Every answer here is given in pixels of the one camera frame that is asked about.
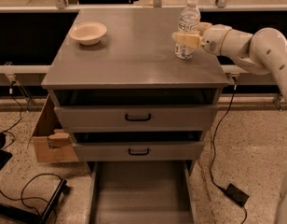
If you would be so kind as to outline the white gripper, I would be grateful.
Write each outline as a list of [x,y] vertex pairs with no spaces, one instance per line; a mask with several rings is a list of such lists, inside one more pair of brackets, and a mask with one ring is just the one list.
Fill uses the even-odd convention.
[[201,22],[198,25],[199,34],[174,32],[172,39],[175,43],[197,49],[201,46],[212,55],[224,54],[224,43],[228,33],[232,30],[230,26],[223,24],[212,25],[210,22]]

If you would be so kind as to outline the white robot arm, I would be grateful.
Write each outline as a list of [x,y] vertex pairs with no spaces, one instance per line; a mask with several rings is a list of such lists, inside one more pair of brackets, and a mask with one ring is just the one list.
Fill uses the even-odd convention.
[[225,56],[249,73],[271,74],[287,105],[287,39],[279,30],[267,27],[249,34],[203,22],[194,32],[173,33],[172,39],[179,45]]

